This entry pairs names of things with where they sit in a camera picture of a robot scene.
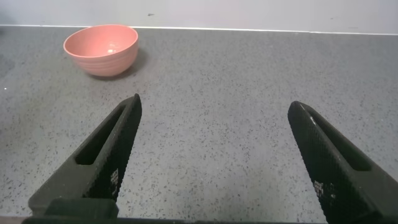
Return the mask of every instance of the textured grip surface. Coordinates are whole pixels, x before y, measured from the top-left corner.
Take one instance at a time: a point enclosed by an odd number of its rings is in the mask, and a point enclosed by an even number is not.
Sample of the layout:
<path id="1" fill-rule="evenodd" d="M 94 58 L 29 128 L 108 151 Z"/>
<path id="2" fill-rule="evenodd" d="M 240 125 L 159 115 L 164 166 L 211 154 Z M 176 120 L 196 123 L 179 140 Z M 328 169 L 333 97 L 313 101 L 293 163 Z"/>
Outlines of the textured grip surface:
<path id="1" fill-rule="evenodd" d="M 295 101 L 288 118 L 329 223 L 394 222 L 397 202 L 381 191 L 398 194 L 397 182 L 311 107 Z"/>
<path id="2" fill-rule="evenodd" d="M 122 101 L 29 199 L 33 214 L 56 198 L 116 201 L 141 114 L 139 95 Z"/>

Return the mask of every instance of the granite countertop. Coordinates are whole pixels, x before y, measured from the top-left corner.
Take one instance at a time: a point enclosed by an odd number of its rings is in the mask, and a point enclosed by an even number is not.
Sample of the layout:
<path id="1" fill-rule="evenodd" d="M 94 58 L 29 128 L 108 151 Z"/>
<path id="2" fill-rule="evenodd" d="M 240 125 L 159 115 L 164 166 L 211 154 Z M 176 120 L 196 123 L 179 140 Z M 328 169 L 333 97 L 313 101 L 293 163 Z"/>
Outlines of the granite countertop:
<path id="1" fill-rule="evenodd" d="M 138 29 L 134 68 L 98 80 L 63 52 L 76 30 L 0 27 L 0 215 L 29 215 L 28 198 L 135 93 L 120 217 L 326 222 L 294 100 L 398 180 L 397 36 Z"/>

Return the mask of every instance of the ceramic bowl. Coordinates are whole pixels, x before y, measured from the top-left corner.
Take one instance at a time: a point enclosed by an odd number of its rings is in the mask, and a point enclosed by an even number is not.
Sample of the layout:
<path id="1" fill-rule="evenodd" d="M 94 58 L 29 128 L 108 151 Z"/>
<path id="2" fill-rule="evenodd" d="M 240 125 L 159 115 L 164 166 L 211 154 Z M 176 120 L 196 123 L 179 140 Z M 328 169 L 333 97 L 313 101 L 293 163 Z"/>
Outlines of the ceramic bowl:
<path id="1" fill-rule="evenodd" d="M 127 70 L 136 59 L 138 34 L 128 26 L 94 26 L 69 36 L 63 49 L 85 72 L 112 77 Z"/>

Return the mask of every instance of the white wall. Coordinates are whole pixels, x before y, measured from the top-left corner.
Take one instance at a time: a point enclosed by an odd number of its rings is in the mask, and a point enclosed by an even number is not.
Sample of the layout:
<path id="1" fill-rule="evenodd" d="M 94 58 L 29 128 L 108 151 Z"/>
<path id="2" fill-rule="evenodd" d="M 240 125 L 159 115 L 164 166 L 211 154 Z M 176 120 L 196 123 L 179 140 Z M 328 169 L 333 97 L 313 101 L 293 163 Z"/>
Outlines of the white wall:
<path id="1" fill-rule="evenodd" d="M 0 24 L 115 23 L 398 34 L 398 0 L 0 0 Z"/>

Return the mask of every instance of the gray countertop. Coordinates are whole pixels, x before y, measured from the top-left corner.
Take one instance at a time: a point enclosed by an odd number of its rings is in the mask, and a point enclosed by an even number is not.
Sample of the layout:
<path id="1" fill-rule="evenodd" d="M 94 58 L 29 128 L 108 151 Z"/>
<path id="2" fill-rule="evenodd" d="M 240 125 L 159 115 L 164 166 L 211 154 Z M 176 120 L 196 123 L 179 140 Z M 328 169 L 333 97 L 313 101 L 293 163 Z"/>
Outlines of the gray countertop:
<path id="1" fill-rule="evenodd" d="M 98 80 L 63 52 L 75 28 L 0 27 L 0 215 L 135 93 L 143 115 L 121 217 L 325 222 L 287 121 L 321 113 L 398 179 L 398 37 L 139 29 L 134 68 Z"/>

